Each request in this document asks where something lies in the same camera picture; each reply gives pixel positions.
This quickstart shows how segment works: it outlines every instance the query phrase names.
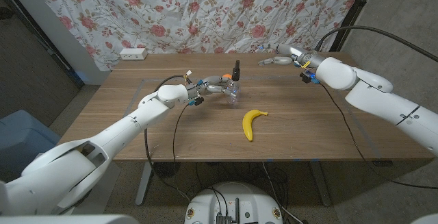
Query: floral curtain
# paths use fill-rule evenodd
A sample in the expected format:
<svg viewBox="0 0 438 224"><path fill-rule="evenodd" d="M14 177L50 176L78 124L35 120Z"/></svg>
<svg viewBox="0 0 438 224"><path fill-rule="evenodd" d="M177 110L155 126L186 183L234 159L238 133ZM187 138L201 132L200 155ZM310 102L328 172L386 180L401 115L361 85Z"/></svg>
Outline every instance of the floral curtain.
<svg viewBox="0 0 438 224"><path fill-rule="evenodd" d="M149 53L256 52L263 42L312 48L355 0L45 0L108 71L123 48ZM325 49L331 45L327 41Z"/></svg>

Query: blue chair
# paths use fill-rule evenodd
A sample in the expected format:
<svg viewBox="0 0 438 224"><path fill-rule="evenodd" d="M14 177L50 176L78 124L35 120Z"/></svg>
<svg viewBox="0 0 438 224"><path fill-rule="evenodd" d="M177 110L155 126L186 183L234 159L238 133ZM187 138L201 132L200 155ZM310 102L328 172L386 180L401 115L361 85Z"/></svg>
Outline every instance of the blue chair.
<svg viewBox="0 0 438 224"><path fill-rule="evenodd" d="M0 120L0 171L20 175L39 153L61 139L56 133L24 110Z"/></svg>

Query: power strip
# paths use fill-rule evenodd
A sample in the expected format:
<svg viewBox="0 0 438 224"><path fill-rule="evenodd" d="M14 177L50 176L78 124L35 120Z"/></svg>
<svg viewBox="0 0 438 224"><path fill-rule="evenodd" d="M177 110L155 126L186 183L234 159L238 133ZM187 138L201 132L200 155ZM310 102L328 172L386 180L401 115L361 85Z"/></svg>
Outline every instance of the power strip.
<svg viewBox="0 0 438 224"><path fill-rule="evenodd" d="M145 48L142 49L123 49L120 52L122 60L144 60L148 55Z"/></svg>

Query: banana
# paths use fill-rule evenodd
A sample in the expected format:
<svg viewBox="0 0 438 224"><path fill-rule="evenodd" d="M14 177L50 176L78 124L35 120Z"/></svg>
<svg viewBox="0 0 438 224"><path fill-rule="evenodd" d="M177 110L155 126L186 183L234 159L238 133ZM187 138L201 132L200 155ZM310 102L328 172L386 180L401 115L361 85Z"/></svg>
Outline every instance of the banana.
<svg viewBox="0 0 438 224"><path fill-rule="evenodd" d="M253 140L253 128L252 128L252 122L253 119L259 115L268 115L267 112L262 112L260 110L251 110L250 112L247 112L244 116L244 120L243 120L243 127L244 127L244 133L246 138L249 141Z"/></svg>

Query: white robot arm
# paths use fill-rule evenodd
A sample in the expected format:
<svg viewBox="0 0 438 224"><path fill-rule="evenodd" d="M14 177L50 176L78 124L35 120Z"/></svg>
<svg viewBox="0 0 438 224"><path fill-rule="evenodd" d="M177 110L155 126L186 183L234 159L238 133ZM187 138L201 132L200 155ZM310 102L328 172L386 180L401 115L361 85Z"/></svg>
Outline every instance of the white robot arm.
<svg viewBox="0 0 438 224"><path fill-rule="evenodd" d="M349 104L389 121L438 156L438 114L391 93L393 86L384 77L333 57L324 58L316 51L282 44L270 47L287 57L262 60L259 65L295 63L316 69L314 74L305 71L303 77L315 77L336 90L350 90L345 98Z"/></svg>
<svg viewBox="0 0 438 224"><path fill-rule="evenodd" d="M35 159L20 178L0 182L0 215L59 214L101 179L110 162L141 131L162 121L176 102L198 105L201 95L223 92L229 79L212 76L197 85L165 85L138 108L91 138L66 142Z"/></svg>

